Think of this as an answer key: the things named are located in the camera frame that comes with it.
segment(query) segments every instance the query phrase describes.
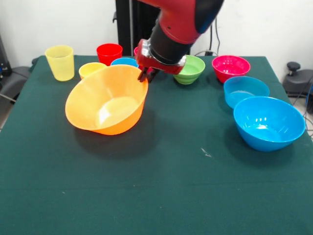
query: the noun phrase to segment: pink bowl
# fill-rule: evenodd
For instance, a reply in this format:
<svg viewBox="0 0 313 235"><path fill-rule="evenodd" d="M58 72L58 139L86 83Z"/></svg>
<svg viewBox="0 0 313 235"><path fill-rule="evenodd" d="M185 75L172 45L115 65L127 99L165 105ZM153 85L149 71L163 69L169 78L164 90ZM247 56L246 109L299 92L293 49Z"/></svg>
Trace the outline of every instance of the pink bowl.
<svg viewBox="0 0 313 235"><path fill-rule="evenodd" d="M212 67L217 78L225 82L231 77L245 76L250 71L250 63L242 57L222 55L212 61Z"/></svg>
<svg viewBox="0 0 313 235"><path fill-rule="evenodd" d="M138 47L135 47L135 49L134 49L134 55L137 55L137 52L138 52Z"/></svg>

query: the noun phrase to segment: cup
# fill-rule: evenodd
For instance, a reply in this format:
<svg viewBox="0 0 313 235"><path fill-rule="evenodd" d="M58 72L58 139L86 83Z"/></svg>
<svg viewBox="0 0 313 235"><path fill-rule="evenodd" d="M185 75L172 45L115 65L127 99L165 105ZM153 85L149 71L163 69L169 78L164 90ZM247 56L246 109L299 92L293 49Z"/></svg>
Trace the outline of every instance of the cup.
<svg viewBox="0 0 313 235"><path fill-rule="evenodd" d="M104 69L107 66L105 64L99 63L99 62L92 62L84 64L80 69L78 70L80 78L83 79L84 77L92 74L93 72L96 72L98 70Z"/></svg>
<svg viewBox="0 0 313 235"><path fill-rule="evenodd" d="M139 67L139 65L137 64L137 61L133 58L118 58L116 60L114 60L111 65L130 65L130 66L134 66L136 68Z"/></svg>
<svg viewBox="0 0 313 235"><path fill-rule="evenodd" d="M97 48L97 54L99 61L107 66L122 57L123 47L119 44L103 44Z"/></svg>
<svg viewBox="0 0 313 235"><path fill-rule="evenodd" d="M65 82L74 77L74 50L65 45L50 47L45 56L56 80Z"/></svg>

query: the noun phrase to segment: green bowl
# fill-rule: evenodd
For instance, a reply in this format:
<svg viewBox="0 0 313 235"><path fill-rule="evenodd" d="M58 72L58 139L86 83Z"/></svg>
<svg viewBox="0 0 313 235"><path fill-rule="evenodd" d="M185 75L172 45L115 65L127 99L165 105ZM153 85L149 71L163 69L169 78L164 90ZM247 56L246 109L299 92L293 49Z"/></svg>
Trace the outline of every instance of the green bowl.
<svg viewBox="0 0 313 235"><path fill-rule="evenodd" d="M187 55L184 68L178 75L174 75L176 81L183 85L189 85L197 80L205 69L205 62L197 56Z"/></svg>

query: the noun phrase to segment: red cup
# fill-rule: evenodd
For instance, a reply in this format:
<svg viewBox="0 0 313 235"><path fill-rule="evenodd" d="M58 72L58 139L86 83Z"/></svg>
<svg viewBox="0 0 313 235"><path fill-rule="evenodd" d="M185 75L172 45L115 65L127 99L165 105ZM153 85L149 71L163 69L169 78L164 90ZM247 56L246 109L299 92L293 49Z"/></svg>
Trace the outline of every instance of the red cup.
<svg viewBox="0 0 313 235"><path fill-rule="evenodd" d="M107 43L97 48L99 61L110 66L113 60L122 57L123 47L119 44Z"/></svg>
<svg viewBox="0 0 313 235"><path fill-rule="evenodd" d="M134 49L134 55L135 55L135 56L137 55L137 53L138 53L138 47L136 47L136 48ZM153 68L149 68L147 72L149 73L149 72L151 72L152 70L153 70Z"/></svg>

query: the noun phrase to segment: blue bowl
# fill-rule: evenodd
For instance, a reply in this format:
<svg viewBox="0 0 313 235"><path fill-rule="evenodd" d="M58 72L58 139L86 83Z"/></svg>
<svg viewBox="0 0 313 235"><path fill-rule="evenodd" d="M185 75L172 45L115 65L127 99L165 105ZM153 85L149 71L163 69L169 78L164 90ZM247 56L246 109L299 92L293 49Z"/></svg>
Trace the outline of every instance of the blue bowl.
<svg viewBox="0 0 313 235"><path fill-rule="evenodd" d="M226 103L232 109L240 101L251 96L269 96L268 86L253 77L232 77L224 83Z"/></svg>
<svg viewBox="0 0 313 235"><path fill-rule="evenodd" d="M111 65L131 65L136 68L139 67L139 65L137 64L137 61L132 58L118 58L116 60L113 60Z"/></svg>
<svg viewBox="0 0 313 235"><path fill-rule="evenodd" d="M284 148L305 130L302 115L290 104L271 97L250 97L239 102L234 118L242 138L259 151Z"/></svg>

